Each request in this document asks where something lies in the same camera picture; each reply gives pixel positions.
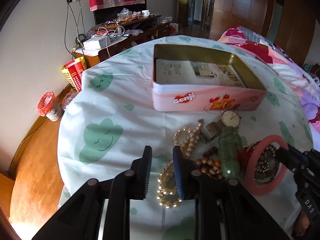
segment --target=door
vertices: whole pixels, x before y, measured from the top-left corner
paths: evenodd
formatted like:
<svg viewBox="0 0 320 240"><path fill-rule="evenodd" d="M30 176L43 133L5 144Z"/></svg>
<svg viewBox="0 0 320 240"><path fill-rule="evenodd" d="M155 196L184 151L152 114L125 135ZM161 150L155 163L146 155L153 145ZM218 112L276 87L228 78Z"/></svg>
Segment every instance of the door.
<svg viewBox="0 0 320 240"><path fill-rule="evenodd" d="M188 25L189 0L177 0L177 22L179 29Z"/></svg>

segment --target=wristwatch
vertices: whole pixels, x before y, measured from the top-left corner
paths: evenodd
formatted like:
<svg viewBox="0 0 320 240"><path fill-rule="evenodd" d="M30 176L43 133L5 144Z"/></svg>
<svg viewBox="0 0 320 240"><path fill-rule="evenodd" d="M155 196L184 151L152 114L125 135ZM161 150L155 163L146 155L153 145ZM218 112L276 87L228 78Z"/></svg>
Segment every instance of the wristwatch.
<svg viewBox="0 0 320 240"><path fill-rule="evenodd" d="M235 110L226 110L222 113L221 119L217 122L211 122L199 132L199 137L204 140L205 143L217 138L222 129L231 126L238 128L240 125L241 117Z"/></svg>

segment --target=paper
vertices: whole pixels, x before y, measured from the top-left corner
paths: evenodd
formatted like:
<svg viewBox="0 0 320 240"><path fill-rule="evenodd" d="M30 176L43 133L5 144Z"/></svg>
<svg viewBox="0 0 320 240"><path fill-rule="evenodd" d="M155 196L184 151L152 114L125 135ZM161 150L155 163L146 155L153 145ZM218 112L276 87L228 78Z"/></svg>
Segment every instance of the paper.
<svg viewBox="0 0 320 240"><path fill-rule="evenodd" d="M163 59L156 60L156 82L245 87L231 65Z"/></svg>

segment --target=mug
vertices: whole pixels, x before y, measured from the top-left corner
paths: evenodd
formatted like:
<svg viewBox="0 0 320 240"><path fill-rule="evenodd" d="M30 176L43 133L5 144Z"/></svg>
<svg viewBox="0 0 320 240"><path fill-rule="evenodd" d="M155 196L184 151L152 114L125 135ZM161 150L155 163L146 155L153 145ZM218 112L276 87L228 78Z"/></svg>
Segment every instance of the mug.
<svg viewBox="0 0 320 240"><path fill-rule="evenodd" d="M150 10L143 10L142 11L143 17L149 17L150 16Z"/></svg>

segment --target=pink ring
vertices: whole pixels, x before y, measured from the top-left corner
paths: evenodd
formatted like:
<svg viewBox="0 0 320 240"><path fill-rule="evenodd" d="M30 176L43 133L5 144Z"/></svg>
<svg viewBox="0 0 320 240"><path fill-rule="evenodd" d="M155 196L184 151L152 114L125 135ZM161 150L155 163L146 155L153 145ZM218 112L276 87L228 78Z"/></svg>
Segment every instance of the pink ring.
<svg viewBox="0 0 320 240"><path fill-rule="evenodd" d="M285 142L285 140L278 135L269 135L269 136L265 137L254 148L254 150L250 156L249 162L248 162L247 172L245 174L244 183L243 183L244 187L252 195L261 196L261 195L265 195L265 194L271 192L272 190L274 190L281 182L281 180L287 170L287 167L282 164L278 176L276 176L276 178L273 181L271 181L270 183L259 184L254 181L254 172L255 172L259 157L260 157L261 153L264 151L264 149L269 144L271 144L273 142L278 143L282 148L285 148L286 150L288 149L288 145Z"/></svg>

